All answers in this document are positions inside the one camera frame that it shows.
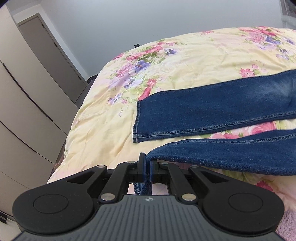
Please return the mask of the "blue denim jeans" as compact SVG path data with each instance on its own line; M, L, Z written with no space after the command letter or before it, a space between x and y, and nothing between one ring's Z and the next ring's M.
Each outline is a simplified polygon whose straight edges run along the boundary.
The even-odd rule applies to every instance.
M152 191L151 161L265 175L295 174L295 130L256 133L237 139L200 139L275 120L295 118L295 71L162 91L137 102L135 143L180 138L150 151L138 195Z

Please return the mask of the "beige wardrobe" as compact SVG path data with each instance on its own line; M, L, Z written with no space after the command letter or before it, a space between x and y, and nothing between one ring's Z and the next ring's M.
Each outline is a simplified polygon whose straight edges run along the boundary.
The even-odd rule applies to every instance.
M47 183L78 109L1 7L1 211Z

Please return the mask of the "grey door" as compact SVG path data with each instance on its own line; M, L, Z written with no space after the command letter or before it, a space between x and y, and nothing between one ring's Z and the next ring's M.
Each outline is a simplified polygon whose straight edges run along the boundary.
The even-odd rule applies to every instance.
M80 107L87 82L72 64L39 13L18 23L25 41L63 92Z

